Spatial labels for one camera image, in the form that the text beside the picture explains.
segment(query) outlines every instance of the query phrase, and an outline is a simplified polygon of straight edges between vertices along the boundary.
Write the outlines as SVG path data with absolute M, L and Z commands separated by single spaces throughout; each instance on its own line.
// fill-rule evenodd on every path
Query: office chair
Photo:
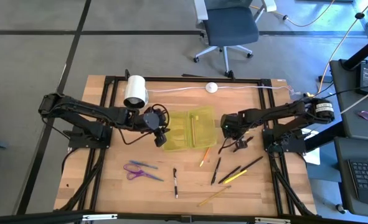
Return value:
M 264 11 L 276 10 L 274 0 L 262 0 L 263 5 L 255 16 L 249 8 L 252 0 L 194 0 L 197 24 L 196 27 L 205 30 L 208 45 L 194 57 L 199 62 L 199 56 L 217 48 L 224 51 L 225 76 L 234 77 L 229 70 L 227 48 L 247 53 L 247 58 L 253 57 L 253 52 L 242 44 L 249 44 L 258 40 L 257 20 Z

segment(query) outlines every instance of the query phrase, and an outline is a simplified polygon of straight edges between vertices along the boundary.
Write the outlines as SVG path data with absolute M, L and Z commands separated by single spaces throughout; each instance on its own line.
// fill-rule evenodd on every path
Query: marker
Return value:
M 147 165 L 145 163 L 138 162 L 138 161 L 130 161 L 130 163 L 135 164 L 135 165 L 139 165 L 139 166 L 146 166 L 146 167 L 149 167 L 149 168 L 152 168 L 152 169 L 158 169 L 158 167 L 156 167 L 156 166 Z
M 243 170 L 243 171 L 241 171 L 241 172 L 240 172 L 240 173 L 238 173 L 237 175 L 235 175 L 235 176 L 233 176 L 233 177 L 231 177 L 231 178 L 229 178 L 229 179 L 225 180 L 225 181 L 224 181 L 224 184 L 227 184 L 227 183 L 229 183 L 229 182 L 231 182 L 231 181 L 235 180 L 236 178 L 238 178 L 239 176 L 241 176 L 242 174 L 244 174 L 244 173 L 246 173 L 246 172 L 247 172 L 247 170 Z
M 178 188 L 177 188 L 177 176 L 176 176 L 177 169 L 172 169 L 172 175 L 174 176 L 174 193 L 176 194 L 176 198 L 178 198 Z
M 243 169 L 241 169 L 240 171 L 244 171 L 247 168 L 249 168 L 251 165 L 253 165 L 254 163 L 258 162 L 260 159 L 263 159 L 263 156 L 260 156 L 259 158 L 257 158 L 256 160 L 254 160 L 253 162 L 251 162 L 249 165 L 245 166 Z
M 219 158 L 219 161 L 217 162 L 217 166 L 215 167 L 215 171 L 214 171 L 213 179 L 211 180 L 211 185 L 213 185 L 213 184 L 214 184 L 215 176 L 217 175 L 217 171 L 218 171 L 218 169 L 219 169 L 220 162 L 221 162 L 221 157 Z
M 226 179 L 228 179 L 229 176 L 231 176 L 232 174 L 234 174 L 239 169 L 240 169 L 240 166 L 236 167 L 233 171 L 231 171 L 228 175 L 226 175 L 223 179 L 221 179 L 220 182 L 219 182 L 219 184 L 221 184 L 223 181 L 225 181 Z

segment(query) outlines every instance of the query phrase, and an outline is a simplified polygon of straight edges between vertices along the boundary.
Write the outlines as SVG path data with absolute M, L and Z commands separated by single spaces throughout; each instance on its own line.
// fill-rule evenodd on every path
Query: blue pen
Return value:
M 130 161 L 130 163 L 135 164 L 135 165 L 139 165 L 139 166 L 146 166 L 146 167 L 149 167 L 149 168 L 158 169 L 158 167 L 156 167 L 156 166 L 147 165 L 145 163 L 138 162 L 138 161 Z

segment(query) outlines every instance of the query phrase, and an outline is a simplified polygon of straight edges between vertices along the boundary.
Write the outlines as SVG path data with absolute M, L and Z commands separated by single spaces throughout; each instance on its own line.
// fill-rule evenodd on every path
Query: white cable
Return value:
M 357 105 L 359 102 L 361 102 L 362 100 L 368 98 L 368 95 L 362 97 L 361 99 L 359 99 L 358 101 L 356 101 L 355 103 L 353 103 L 351 106 L 347 107 L 346 109 L 344 109 L 342 112 L 340 112 L 340 114 L 344 114 L 345 112 L 347 112 L 349 109 L 353 108 L 355 105 Z
M 163 92 L 169 92 L 169 91 L 180 91 L 180 90 L 190 90 L 190 89 L 205 89 L 205 87 L 184 87 L 184 88 L 176 88 L 176 89 L 170 89 L 170 90 L 148 90 L 150 92 L 155 93 L 163 93 Z
M 231 87 L 231 86 L 219 86 L 219 89 L 224 88 L 231 88 L 231 89 L 242 89 L 242 88 L 268 88 L 272 90 L 277 90 L 280 88 L 286 88 L 289 90 L 291 95 L 295 94 L 295 91 L 290 86 L 280 86 L 280 87 L 270 87 L 270 86 L 240 86 L 240 87 Z M 155 93 L 163 93 L 163 92 L 170 92 L 170 91 L 181 91 L 181 90 L 190 90 L 190 89 L 205 89 L 205 87 L 184 87 L 184 88 L 175 88 L 170 90 L 148 90 L 149 92 L 155 92 Z

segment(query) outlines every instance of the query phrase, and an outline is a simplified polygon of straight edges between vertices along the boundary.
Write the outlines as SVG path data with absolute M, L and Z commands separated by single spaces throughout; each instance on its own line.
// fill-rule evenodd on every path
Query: yellow pencil case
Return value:
M 163 145 L 165 151 L 204 149 L 217 143 L 213 107 L 172 111 L 169 115 L 170 131 L 166 133 L 167 142 Z

